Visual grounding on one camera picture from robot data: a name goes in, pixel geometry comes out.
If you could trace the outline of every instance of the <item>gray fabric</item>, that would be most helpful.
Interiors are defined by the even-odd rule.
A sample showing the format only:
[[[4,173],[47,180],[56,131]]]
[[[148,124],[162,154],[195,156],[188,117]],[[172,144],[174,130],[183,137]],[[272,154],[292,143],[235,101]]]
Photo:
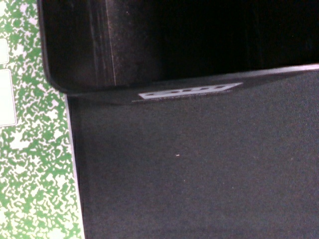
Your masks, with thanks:
[[[71,99],[86,238],[318,238],[318,76],[129,106]]]

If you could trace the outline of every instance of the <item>black fabric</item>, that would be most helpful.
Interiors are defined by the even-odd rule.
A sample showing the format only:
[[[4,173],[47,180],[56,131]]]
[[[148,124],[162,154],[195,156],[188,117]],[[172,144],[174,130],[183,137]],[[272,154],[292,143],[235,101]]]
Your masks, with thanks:
[[[318,238],[318,76],[128,106],[70,99],[86,238]]]

